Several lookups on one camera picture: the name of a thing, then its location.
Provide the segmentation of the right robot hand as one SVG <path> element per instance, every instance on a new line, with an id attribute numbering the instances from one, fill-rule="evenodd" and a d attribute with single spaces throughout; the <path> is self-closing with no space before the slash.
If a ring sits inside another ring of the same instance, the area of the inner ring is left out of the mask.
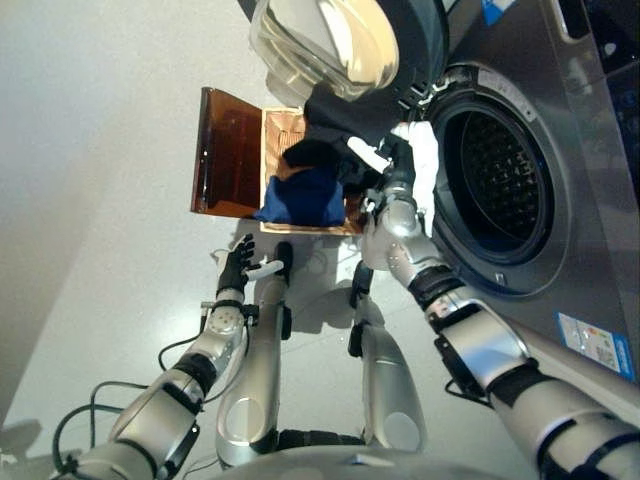
<path id="1" fill-rule="evenodd" d="M 395 184 L 412 190 L 416 173 L 413 149 L 407 140 L 389 133 L 378 147 L 374 147 L 352 136 L 347 140 L 347 147 L 378 174 L 376 190 L 382 191 Z"/>

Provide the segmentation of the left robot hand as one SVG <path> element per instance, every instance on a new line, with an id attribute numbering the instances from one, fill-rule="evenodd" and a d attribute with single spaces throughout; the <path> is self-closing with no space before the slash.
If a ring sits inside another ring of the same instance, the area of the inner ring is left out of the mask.
<path id="1" fill-rule="evenodd" d="M 243 294 L 249 282 L 276 274 L 284 268 L 284 262 L 280 259 L 254 263 L 254 253 L 255 242 L 252 234 L 244 235 L 230 250 L 218 249 L 211 253 L 217 267 L 216 294 L 226 290 Z"/>

